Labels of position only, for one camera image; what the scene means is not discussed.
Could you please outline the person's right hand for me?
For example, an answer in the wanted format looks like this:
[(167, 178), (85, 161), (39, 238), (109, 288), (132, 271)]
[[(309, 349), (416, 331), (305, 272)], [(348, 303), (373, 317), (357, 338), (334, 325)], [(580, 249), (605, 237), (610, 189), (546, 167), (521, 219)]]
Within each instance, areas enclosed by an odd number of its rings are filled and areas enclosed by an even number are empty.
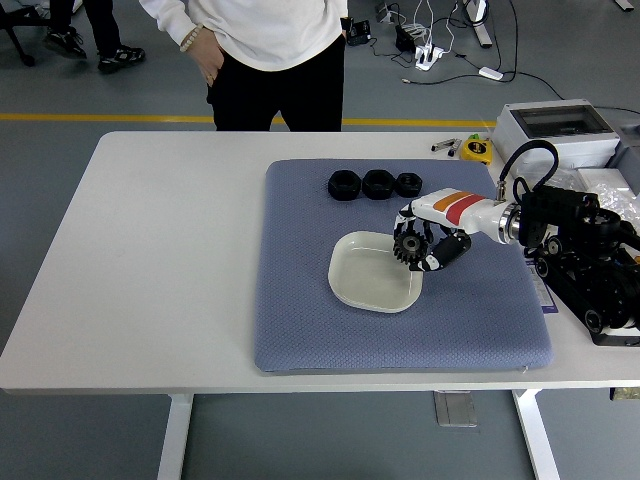
[(206, 84), (212, 86), (224, 63), (224, 54), (215, 34), (201, 29), (187, 53), (197, 64)]

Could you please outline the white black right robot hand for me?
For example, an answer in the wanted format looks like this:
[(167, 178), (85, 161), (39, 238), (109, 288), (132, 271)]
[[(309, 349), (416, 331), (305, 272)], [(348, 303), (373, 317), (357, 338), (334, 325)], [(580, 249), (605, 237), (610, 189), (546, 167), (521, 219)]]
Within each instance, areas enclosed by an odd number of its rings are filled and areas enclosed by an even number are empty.
[(470, 249), (474, 233), (509, 244), (510, 218), (511, 205), (505, 201), (441, 189), (412, 200), (398, 212), (393, 253), (412, 271), (441, 270)]

